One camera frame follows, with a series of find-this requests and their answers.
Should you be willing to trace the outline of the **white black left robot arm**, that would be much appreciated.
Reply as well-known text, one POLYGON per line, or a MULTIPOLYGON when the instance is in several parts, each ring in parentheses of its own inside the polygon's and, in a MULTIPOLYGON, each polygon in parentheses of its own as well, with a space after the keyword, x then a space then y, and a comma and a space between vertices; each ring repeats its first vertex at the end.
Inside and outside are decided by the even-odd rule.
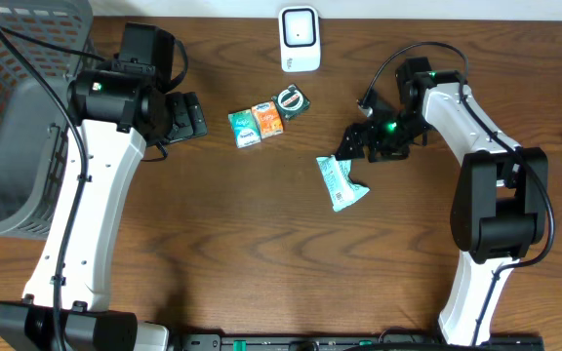
POLYGON ((47 242, 19 302, 0 302, 0 337, 16 350, 168 350, 168 328, 110 309, 111 266, 128 189, 149 147, 208 132, 181 93, 183 43, 130 22, 118 54, 81 71, 54 104, 69 140, 47 242))

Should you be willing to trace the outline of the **mint green wipes pouch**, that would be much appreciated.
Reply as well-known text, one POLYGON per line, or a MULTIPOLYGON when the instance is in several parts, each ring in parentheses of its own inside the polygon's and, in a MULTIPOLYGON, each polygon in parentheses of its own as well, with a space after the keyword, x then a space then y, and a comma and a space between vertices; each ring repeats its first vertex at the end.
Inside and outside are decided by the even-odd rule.
POLYGON ((334 155, 317 157, 316 162, 331 198, 334 212, 339 212, 363 198, 370 189, 350 179, 352 162, 338 161, 334 155))

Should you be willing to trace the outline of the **orange Kleenex tissue pack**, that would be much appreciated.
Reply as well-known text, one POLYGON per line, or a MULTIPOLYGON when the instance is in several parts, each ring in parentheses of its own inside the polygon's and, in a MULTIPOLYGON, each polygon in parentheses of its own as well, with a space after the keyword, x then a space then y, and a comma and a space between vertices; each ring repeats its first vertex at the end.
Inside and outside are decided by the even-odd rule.
POLYGON ((251 107, 262 138, 273 137, 284 132, 281 117, 272 100, 251 107))

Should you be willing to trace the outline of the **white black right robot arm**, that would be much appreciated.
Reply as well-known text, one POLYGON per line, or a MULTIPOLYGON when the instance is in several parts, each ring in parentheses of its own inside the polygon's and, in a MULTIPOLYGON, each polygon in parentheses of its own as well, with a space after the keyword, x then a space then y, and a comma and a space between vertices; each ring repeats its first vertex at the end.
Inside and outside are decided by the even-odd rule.
POLYGON ((450 226, 458 268, 438 325, 444 341, 481 346, 510 274, 525 266, 543 236, 548 204, 545 153, 505 135, 473 96, 464 73, 408 58, 395 72, 403 109, 369 88, 359 99, 363 123, 346 128, 339 161, 408 158, 417 137, 437 132, 460 164, 450 226))

